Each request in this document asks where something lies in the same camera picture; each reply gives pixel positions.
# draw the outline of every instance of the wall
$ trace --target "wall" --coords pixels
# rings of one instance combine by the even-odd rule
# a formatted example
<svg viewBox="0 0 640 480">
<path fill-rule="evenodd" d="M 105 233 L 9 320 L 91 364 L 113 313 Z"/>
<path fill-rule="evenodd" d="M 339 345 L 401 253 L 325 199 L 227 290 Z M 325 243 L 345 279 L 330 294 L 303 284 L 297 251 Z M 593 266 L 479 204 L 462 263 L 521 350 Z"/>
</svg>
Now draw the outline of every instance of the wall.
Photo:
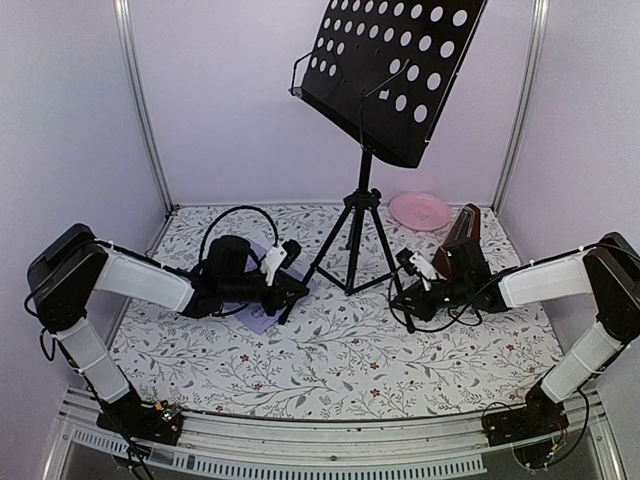
<svg viewBox="0 0 640 480">
<path fill-rule="evenodd" d="M 0 478 L 41 476 L 73 378 L 22 310 L 26 268 L 68 226 L 142 249 L 162 223 L 125 76 L 113 4 L 0 2 Z M 102 332 L 120 299 L 99 297 Z"/>
<path fill-rule="evenodd" d="M 551 2 L 540 74 L 502 219 L 524 258 L 618 230 L 640 250 L 640 4 Z M 594 321 L 589 298 L 552 303 L 563 347 Z M 598 381 L 629 478 L 640 474 L 640 347 Z"/>
<path fill-rule="evenodd" d="M 287 92 L 292 64 L 311 48 L 326 5 L 131 2 L 146 97 L 176 201 L 337 201 L 355 189 L 359 146 Z M 532 5 L 489 0 L 421 167 L 376 163 L 372 184 L 387 199 L 419 190 L 451 203 L 491 202 Z"/>
</svg>

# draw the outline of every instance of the white circle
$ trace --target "white circle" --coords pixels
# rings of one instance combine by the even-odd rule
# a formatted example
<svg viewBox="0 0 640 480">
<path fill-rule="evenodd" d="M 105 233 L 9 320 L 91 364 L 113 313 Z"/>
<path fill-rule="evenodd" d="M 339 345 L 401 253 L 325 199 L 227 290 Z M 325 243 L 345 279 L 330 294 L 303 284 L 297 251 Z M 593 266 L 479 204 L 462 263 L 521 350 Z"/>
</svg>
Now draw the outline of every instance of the white circle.
<svg viewBox="0 0 640 480">
<path fill-rule="evenodd" d="M 469 16 L 467 15 L 467 12 L 465 10 L 458 10 L 453 15 L 453 25 L 456 26 L 456 27 L 461 27 L 462 25 L 467 23 L 467 18 L 468 17 Z"/>
<path fill-rule="evenodd" d="M 393 28 L 388 28 L 386 32 L 384 32 L 384 41 L 390 42 L 393 40 L 393 35 L 395 34 L 395 30 Z"/>
<path fill-rule="evenodd" d="M 424 105 L 418 105 L 413 112 L 413 119 L 418 123 L 422 123 L 427 119 L 428 114 L 429 111 L 427 110 L 427 107 Z"/>
<path fill-rule="evenodd" d="M 398 73 L 400 71 L 401 65 L 402 64 L 400 63 L 400 60 L 398 60 L 397 58 L 393 60 L 391 62 L 391 65 L 389 65 L 389 71 L 391 72 L 391 75 L 395 75 L 396 73 Z"/>
<path fill-rule="evenodd" d="M 427 78 L 427 88 L 429 90 L 435 90 L 440 86 L 441 81 L 442 77 L 440 77 L 439 73 L 432 73 L 431 75 L 429 75 L 429 78 Z"/>
<path fill-rule="evenodd" d="M 422 15 L 422 5 L 418 4 L 411 9 L 411 18 L 416 20 L 420 15 Z"/>
<path fill-rule="evenodd" d="M 415 82 L 420 76 L 420 67 L 417 65 L 413 65 L 407 70 L 407 80 L 410 82 Z"/>
<path fill-rule="evenodd" d="M 411 43 L 412 38 L 413 38 L 413 35 L 411 34 L 411 32 L 404 32 L 400 37 L 400 45 L 402 45 L 403 47 L 406 47 Z"/>
<path fill-rule="evenodd" d="M 418 48 L 421 52 L 426 52 L 427 50 L 429 50 L 430 46 L 431 37 L 429 35 L 425 35 L 424 37 L 422 37 L 422 39 L 420 39 L 420 43 L 418 43 Z"/>
<path fill-rule="evenodd" d="M 407 108 L 407 97 L 405 97 L 404 95 L 400 95 L 398 98 L 396 98 L 396 110 L 398 112 L 401 112 L 405 108 Z"/>
<path fill-rule="evenodd" d="M 431 10 L 431 21 L 437 22 L 442 18 L 443 14 L 444 14 L 444 9 L 442 7 L 434 8 L 433 10 Z"/>
<path fill-rule="evenodd" d="M 442 44 L 442 47 L 440 47 L 440 55 L 442 55 L 442 58 L 449 58 L 451 55 L 453 55 L 453 51 L 455 49 L 456 46 L 452 41 L 444 42 Z"/>
</svg>

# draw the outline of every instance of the floral tablecloth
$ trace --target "floral tablecloth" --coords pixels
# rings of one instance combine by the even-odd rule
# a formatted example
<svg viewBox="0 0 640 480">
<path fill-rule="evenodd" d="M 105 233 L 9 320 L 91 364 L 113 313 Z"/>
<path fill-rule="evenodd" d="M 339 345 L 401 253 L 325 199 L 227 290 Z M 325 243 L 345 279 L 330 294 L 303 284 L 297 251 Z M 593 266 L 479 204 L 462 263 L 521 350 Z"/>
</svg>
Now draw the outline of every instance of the floral tablecloth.
<svg viewBox="0 0 640 480">
<path fill-rule="evenodd" d="M 326 205 L 265 209 L 281 238 L 303 246 L 300 269 L 318 252 L 341 211 Z M 192 267 L 205 229 L 222 211 L 180 210 L 154 258 Z M 381 217 L 394 253 L 406 246 L 431 258 L 446 235 L 446 229 L 433 234 L 405 229 L 387 208 Z M 262 218 L 249 212 L 228 217 L 213 233 L 258 242 L 271 235 Z M 348 225 L 325 260 L 328 270 L 343 279 L 347 234 Z M 518 263 L 490 210 L 483 210 L 482 247 L 494 271 Z M 385 272 L 369 221 L 357 283 Z M 479 410 L 493 401 L 519 403 L 561 356 L 539 305 L 486 314 L 480 327 L 455 325 L 439 334 L 409 335 L 389 313 L 386 284 L 346 297 L 323 277 L 315 280 L 316 288 L 299 302 L 290 321 L 263 335 L 233 317 L 193 320 L 134 300 L 112 353 L 148 400 L 170 399 L 210 412 L 330 420 L 434 416 Z M 473 314 L 465 318 L 476 321 Z M 418 326 L 444 321 L 441 316 Z"/>
</svg>

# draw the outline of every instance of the black music stand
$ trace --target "black music stand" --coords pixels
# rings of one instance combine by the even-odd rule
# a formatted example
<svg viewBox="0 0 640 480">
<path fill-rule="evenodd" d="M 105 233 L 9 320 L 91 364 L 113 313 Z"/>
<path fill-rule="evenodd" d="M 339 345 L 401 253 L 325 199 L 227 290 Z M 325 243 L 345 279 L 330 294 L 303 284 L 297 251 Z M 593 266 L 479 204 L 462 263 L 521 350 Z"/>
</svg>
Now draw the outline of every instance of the black music stand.
<svg viewBox="0 0 640 480">
<path fill-rule="evenodd" d="M 323 114 L 362 147 L 357 190 L 309 271 L 320 273 L 347 295 L 390 279 L 395 262 L 378 214 L 381 195 L 369 188 L 375 155 L 404 168 L 420 164 L 471 43 L 487 0 L 332 0 L 314 49 L 294 65 L 291 94 Z M 302 85 L 295 86 L 300 62 L 311 57 Z M 355 286 L 365 212 L 382 243 L 389 272 Z M 354 212 L 343 283 L 320 265 Z M 399 280 L 396 287 L 400 290 Z M 285 323 L 292 307 L 280 317 Z M 407 318 L 408 330 L 414 330 Z"/>
</svg>

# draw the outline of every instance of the pink bowl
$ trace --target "pink bowl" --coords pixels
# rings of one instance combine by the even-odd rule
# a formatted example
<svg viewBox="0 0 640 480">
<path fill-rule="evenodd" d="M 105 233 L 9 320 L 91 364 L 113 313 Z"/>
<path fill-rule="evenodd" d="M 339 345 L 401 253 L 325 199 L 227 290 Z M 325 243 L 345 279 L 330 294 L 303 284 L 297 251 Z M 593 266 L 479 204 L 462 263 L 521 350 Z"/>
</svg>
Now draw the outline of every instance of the pink bowl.
<svg viewBox="0 0 640 480">
<path fill-rule="evenodd" d="M 391 201 L 393 217 L 411 230 L 431 232 L 444 227 L 451 219 L 451 209 L 428 193 L 402 193 Z"/>
</svg>

